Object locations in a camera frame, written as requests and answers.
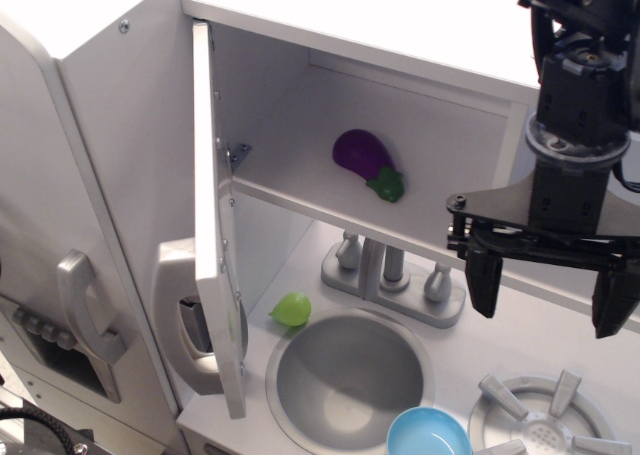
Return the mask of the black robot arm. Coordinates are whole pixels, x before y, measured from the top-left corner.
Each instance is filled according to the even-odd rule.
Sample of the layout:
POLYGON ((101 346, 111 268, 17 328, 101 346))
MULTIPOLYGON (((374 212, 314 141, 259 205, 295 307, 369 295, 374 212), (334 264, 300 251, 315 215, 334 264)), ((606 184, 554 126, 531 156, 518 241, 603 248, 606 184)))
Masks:
POLYGON ((448 246, 485 317, 505 259, 595 272, 592 324, 609 337, 639 304, 639 210, 609 189, 639 131, 639 0, 519 2, 540 83, 525 133, 535 167, 517 184, 451 196, 448 246))

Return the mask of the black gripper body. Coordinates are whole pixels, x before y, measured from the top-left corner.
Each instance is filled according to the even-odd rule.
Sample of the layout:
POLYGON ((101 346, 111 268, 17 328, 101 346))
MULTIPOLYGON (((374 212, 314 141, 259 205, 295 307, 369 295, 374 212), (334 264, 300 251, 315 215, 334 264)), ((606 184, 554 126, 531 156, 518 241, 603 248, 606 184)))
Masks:
POLYGON ((535 167, 505 188, 457 193, 450 249, 468 277, 498 279, 506 259, 600 272, 639 273, 639 208, 609 188, 638 125, 585 120, 559 129, 532 115, 525 140, 535 167))

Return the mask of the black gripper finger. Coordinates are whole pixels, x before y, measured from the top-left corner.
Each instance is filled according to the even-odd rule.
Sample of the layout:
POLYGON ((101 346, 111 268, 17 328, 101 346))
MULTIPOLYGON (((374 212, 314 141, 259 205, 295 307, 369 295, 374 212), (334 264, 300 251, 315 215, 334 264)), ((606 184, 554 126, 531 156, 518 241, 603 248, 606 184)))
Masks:
POLYGON ((597 339, 616 335, 639 305, 639 271, 625 268, 598 273, 592 296, 597 339))
POLYGON ((484 247, 468 250, 465 276, 473 308, 485 318, 496 311, 503 259, 484 247))

